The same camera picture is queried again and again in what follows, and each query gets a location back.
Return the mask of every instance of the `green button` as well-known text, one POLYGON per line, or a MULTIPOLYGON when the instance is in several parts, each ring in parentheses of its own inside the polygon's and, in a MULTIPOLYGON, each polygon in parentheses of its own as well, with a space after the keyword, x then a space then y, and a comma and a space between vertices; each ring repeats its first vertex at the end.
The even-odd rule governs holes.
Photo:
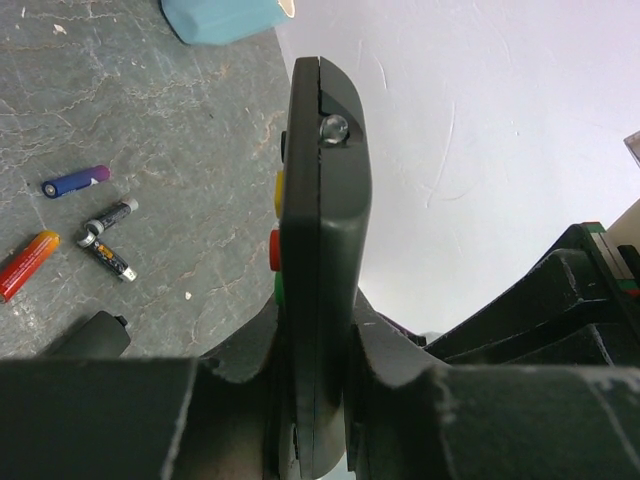
POLYGON ((274 290, 276 294, 276 304, 279 307, 284 306, 284 285, 282 283, 282 273, 276 273, 276 279, 274 282, 274 290))

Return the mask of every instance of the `red button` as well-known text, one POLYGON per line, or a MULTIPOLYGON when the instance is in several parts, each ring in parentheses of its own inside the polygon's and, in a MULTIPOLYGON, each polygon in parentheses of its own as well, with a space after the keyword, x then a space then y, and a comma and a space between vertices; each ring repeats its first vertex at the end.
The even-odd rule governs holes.
POLYGON ((280 271, 280 230, 273 230, 269 237, 269 266, 274 272, 280 271))

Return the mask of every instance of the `stone countertop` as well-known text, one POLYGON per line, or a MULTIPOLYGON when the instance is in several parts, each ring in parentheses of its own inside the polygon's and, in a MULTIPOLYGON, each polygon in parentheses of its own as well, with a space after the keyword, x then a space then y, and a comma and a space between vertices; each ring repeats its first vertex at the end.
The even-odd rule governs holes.
POLYGON ((0 259, 41 230, 62 238, 0 305, 0 357, 36 354, 99 310, 129 320, 125 355, 211 349, 272 291, 289 91, 275 35, 186 46, 151 0, 9 0, 0 27, 0 259), (41 193, 98 164, 108 182, 41 193), (140 209, 101 239, 138 272, 132 284, 74 243, 126 194, 140 209))

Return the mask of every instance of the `light blue container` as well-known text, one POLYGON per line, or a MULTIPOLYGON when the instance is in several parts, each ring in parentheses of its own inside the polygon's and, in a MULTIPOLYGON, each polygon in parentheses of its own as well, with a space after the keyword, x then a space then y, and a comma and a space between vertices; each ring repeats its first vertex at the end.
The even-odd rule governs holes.
POLYGON ((293 0, 162 0, 162 10, 190 45, 225 45, 283 23, 295 13, 293 0))

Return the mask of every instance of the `blue battery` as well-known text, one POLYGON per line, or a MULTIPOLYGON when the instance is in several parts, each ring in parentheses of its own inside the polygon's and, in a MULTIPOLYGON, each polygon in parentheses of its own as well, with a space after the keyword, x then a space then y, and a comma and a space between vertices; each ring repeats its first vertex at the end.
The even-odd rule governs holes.
POLYGON ((109 180, 109 177, 111 177, 109 169, 104 165, 97 165, 81 172, 48 180, 42 184, 42 192, 49 198, 58 198, 109 180))

